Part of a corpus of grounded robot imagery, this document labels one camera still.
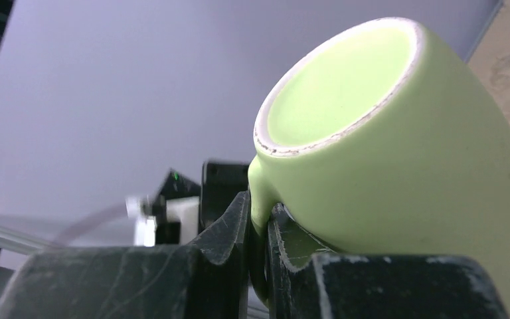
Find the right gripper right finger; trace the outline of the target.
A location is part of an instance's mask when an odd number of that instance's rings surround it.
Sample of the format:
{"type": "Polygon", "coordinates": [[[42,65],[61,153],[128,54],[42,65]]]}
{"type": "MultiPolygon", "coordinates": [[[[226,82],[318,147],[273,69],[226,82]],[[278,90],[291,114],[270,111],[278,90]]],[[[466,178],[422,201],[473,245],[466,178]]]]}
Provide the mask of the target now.
{"type": "Polygon", "coordinates": [[[448,255],[336,253],[277,205],[268,223],[272,318],[507,318],[487,273],[448,255]]]}

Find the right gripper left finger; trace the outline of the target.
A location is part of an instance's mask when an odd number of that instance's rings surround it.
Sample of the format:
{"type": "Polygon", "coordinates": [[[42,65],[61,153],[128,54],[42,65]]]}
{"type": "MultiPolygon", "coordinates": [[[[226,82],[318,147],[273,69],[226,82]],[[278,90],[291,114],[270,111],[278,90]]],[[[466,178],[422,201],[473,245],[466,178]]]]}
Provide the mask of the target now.
{"type": "Polygon", "coordinates": [[[250,196],[186,245],[65,248],[31,255],[0,318],[245,318],[250,196]]]}

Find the green mug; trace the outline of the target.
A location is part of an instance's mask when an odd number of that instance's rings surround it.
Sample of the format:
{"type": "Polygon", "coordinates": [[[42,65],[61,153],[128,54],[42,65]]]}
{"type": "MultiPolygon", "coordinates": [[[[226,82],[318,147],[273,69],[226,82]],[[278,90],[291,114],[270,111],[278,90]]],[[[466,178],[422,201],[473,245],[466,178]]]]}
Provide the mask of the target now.
{"type": "Polygon", "coordinates": [[[467,64],[420,23],[351,27],[262,103],[248,169],[252,282],[267,299],[272,208],[348,253],[466,255],[510,312],[510,125],[467,64]]]}

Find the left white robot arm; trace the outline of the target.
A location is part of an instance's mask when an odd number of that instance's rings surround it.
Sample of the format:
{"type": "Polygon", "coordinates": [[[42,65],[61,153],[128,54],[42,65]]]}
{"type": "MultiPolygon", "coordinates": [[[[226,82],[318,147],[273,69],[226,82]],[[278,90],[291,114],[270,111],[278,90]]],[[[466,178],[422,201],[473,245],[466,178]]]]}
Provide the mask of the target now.
{"type": "Polygon", "coordinates": [[[133,245],[186,245],[223,215],[237,193],[248,189],[248,164],[208,160],[201,181],[170,169],[154,195],[126,199],[134,221],[133,245]]]}

